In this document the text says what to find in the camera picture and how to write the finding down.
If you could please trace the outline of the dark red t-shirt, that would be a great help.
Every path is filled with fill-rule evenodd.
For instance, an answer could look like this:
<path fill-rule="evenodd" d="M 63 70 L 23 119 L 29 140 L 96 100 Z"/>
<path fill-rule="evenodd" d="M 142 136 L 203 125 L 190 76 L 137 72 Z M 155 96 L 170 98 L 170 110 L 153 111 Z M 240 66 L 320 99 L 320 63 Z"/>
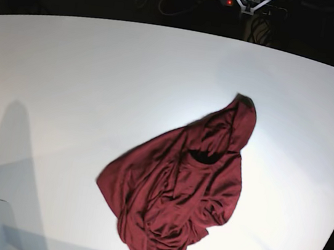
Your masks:
<path fill-rule="evenodd" d="M 256 116 L 253 101 L 237 94 L 225 108 L 107 164 L 97 186 L 129 250 L 186 250 L 229 221 Z"/>

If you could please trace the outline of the black power strip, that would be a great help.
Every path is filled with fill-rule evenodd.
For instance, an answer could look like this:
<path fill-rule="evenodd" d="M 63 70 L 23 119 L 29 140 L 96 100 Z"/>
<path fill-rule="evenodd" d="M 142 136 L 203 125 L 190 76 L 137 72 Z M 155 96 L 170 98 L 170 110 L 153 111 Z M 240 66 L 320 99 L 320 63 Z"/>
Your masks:
<path fill-rule="evenodd" d="M 263 7 L 280 7 L 272 5 L 270 1 L 264 0 L 261 2 L 254 2 L 249 0 L 219 0 L 223 6 L 226 7 L 238 7 L 244 14 L 253 14 Z"/>

